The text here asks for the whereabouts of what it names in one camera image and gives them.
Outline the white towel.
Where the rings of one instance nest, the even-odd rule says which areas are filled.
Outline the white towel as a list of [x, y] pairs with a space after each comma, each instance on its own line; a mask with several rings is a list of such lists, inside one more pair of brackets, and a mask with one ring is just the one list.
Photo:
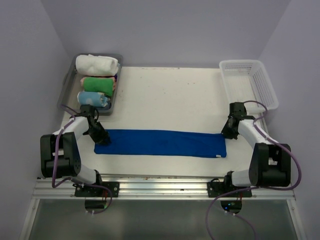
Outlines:
[[109, 56], [92, 54], [79, 55], [75, 59], [75, 68], [79, 74], [103, 77], [115, 76], [118, 73], [118, 60]]

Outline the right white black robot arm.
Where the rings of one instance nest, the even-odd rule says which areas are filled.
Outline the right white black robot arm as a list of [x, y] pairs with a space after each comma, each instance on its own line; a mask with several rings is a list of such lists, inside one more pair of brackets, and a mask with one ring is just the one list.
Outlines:
[[224, 176], [223, 192], [235, 196], [244, 187], [288, 187], [291, 182], [290, 147], [267, 136], [256, 125], [257, 120], [247, 114], [244, 102], [229, 104], [229, 115], [221, 133], [225, 139], [242, 136], [252, 147], [248, 169], [229, 171]]

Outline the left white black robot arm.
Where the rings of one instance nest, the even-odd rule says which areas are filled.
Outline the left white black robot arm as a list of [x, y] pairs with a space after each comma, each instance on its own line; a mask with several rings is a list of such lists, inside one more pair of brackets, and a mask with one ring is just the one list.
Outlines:
[[51, 187], [57, 188], [66, 181], [86, 186], [92, 196], [103, 193], [104, 184], [100, 173], [82, 164], [78, 140], [89, 136], [102, 146], [111, 144], [111, 138], [99, 122], [99, 111], [91, 105], [82, 105], [80, 112], [63, 106], [70, 119], [60, 130], [41, 136], [40, 165], [45, 178], [51, 178]]

